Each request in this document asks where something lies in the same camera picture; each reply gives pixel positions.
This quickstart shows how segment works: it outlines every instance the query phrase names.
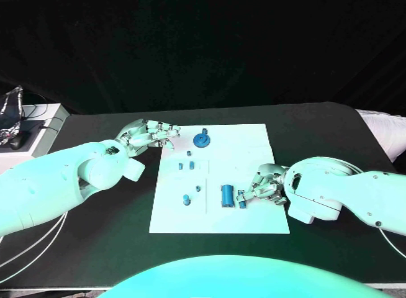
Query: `white cushion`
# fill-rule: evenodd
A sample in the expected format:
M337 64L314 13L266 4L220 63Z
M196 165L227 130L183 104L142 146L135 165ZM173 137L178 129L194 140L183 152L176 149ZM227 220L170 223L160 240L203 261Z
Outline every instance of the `white cushion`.
M393 162L406 150L406 118L376 111L357 112Z

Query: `blue object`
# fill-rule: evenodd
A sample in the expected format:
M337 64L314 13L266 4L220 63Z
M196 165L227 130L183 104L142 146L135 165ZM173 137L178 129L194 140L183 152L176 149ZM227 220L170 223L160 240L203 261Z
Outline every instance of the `blue object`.
M207 135L207 129L203 129L202 133L199 133L194 136L193 142L194 142L196 147L199 147L199 148L204 148L209 145L210 138L209 138L209 135Z
M190 197L187 196L187 194L184 194L184 195L183 195L183 204L184 204L186 206L189 206L190 203L191 203Z
M232 185L222 185L220 191L223 192L223 200L220 202L222 207L235 207L235 200L232 198Z
M239 202L239 208L246 209L246 201Z
M226 276L232 281L243 280L240 285L232 286ZM163 264L128 278L101 296L122 297L389 298L328 271L255 256L199 256Z

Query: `white fabric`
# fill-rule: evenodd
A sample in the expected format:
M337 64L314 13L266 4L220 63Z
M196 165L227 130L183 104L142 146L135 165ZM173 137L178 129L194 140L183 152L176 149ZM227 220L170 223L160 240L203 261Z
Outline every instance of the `white fabric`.
M390 162L393 162L406 150L406 118L376 111L357 110L357 112L389 156Z

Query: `white paper sheet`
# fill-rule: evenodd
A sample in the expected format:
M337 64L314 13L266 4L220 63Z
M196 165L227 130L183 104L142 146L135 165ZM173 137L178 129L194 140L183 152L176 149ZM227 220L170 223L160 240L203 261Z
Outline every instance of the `white paper sheet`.
M193 138L203 127L210 144L197 148ZM261 199L249 200L245 209L238 201L235 208L220 206L220 186L233 185L236 197L238 190L249 189L259 165L275 162L265 124L184 126L171 142L176 150L161 152L150 233L289 233L284 206Z

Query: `white box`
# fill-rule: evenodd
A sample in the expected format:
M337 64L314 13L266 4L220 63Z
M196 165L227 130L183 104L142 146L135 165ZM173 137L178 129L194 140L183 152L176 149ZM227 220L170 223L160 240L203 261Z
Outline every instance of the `white box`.
M29 115L33 109L34 109L33 105L23 106L24 115ZM62 122L57 119L50 119L52 117L57 117L65 121L65 119L69 116L69 113L60 104L49 104L47 109L46 109L46 104L37 104L36 110L32 113L32 116L34 115L42 115L42 116L30 118L29 121L47 119L44 126L52 127L53 129L60 131ZM39 135L33 141L29 151L24 151L24 152L11 151L11 152L0 153L0 174L14 165L47 154L57 135L57 132L53 129L40 129Z

